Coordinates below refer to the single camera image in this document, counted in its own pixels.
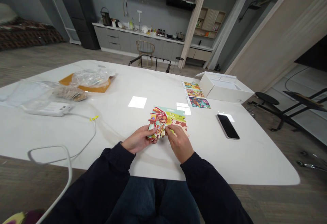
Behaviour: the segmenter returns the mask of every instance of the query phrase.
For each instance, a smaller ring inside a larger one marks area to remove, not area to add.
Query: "wooden shelf unit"
[[[226,13],[223,11],[202,8],[194,35],[215,38],[225,16]]]

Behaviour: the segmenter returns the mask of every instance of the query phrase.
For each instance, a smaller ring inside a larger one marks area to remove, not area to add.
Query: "hand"
[[[166,134],[168,134],[171,149],[173,149],[178,161],[180,161],[181,164],[185,163],[194,153],[187,135],[184,133],[183,129],[177,125],[168,125],[168,127],[166,127]]]
[[[150,144],[156,144],[157,140],[149,141],[147,136],[153,135],[157,128],[149,129],[149,125],[142,126],[131,136],[123,141],[122,146],[130,153],[138,153]]]

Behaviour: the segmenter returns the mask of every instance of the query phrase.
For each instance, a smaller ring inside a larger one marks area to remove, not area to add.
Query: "range hood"
[[[192,11],[195,8],[195,3],[184,0],[166,0],[166,5],[189,11]]]

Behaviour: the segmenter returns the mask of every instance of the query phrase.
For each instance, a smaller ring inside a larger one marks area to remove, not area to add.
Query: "white power adapter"
[[[73,105],[69,103],[50,102],[46,107],[40,110],[32,110],[28,111],[27,113],[35,115],[61,117],[65,113],[68,113],[72,107]]]

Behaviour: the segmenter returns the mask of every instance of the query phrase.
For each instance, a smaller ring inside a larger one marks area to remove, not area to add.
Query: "patterned blanket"
[[[0,51],[65,42],[51,25],[17,17],[0,25]]]

